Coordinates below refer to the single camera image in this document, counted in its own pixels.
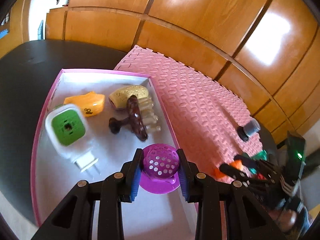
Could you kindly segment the person's right hand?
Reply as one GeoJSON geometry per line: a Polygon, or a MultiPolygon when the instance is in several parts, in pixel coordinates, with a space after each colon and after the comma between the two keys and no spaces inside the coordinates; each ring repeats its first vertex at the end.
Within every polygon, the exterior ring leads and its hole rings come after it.
{"type": "Polygon", "coordinates": [[[290,209],[281,211],[269,210],[269,216],[274,220],[287,239],[299,239],[310,228],[309,215],[306,207],[300,212],[290,209]]]}

